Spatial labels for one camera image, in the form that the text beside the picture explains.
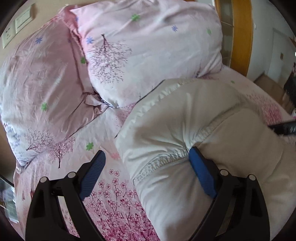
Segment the white wall power socket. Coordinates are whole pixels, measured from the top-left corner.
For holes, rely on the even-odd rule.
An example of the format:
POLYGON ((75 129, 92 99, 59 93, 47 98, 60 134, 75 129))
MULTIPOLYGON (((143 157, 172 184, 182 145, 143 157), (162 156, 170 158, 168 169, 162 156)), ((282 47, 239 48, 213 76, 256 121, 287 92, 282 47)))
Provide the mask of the white wall power socket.
POLYGON ((16 35, 15 24, 11 23, 6 27, 6 29, 4 30, 1 36, 3 49, 10 43, 10 41, 15 37, 15 35, 16 35))

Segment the left pink floral pillow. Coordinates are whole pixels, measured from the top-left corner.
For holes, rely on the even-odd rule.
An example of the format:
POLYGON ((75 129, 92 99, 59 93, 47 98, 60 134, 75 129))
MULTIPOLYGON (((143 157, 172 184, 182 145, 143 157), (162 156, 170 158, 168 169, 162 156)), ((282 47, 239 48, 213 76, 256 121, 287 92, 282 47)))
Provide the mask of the left pink floral pillow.
POLYGON ((1 66, 1 123, 20 167, 104 113, 73 14, 66 6, 20 42, 1 66))

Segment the right pink floral pillow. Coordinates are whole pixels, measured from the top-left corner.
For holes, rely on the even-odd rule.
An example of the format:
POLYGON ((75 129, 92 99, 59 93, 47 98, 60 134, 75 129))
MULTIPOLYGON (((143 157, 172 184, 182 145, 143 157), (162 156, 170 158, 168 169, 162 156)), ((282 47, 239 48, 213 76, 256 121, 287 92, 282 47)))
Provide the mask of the right pink floral pillow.
POLYGON ((194 1, 99 1, 71 9, 94 90, 114 108, 163 80, 222 67, 215 8, 194 1))

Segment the pink floral pillow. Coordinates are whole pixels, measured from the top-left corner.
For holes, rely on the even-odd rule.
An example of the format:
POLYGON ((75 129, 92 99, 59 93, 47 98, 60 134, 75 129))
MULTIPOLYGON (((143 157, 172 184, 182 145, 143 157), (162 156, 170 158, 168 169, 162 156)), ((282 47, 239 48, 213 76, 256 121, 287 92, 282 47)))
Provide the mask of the pink floral pillow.
POLYGON ((66 6, 20 42, 1 66, 1 123, 20 167, 104 113, 73 14, 66 6))
POLYGON ((114 108, 163 80, 222 67, 215 8, 194 1, 99 1, 71 9, 94 90, 114 108))

